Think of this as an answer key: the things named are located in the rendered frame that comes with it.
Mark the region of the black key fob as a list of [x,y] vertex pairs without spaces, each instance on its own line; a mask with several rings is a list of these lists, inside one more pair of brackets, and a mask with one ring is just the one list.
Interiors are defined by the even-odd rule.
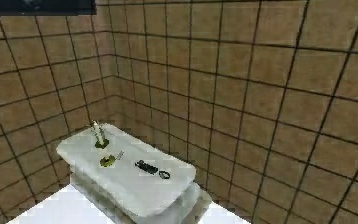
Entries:
[[168,180],[171,178],[171,174],[168,171],[161,170],[158,167],[151,165],[144,160],[139,160],[134,163],[134,166],[145,175],[149,176],[158,176],[163,180]]

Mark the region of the white toilet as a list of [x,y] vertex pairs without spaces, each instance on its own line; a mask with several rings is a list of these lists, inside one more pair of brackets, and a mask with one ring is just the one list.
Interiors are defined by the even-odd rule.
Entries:
[[[108,146],[95,147],[91,128],[62,140],[56,152],[70,166],[70,184],[7,224],[251,224],[200,188],[193,165],[111,124],[100,126]],[[120,151],[113,165],[100,165]],[[139,160],[171,178],[142,174],[134,166]]]

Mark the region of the dark framed picture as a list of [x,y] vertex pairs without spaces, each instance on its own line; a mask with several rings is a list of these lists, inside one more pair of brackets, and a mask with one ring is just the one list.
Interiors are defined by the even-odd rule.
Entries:
[[0,16],[96,15],[95,0],[0,0]]

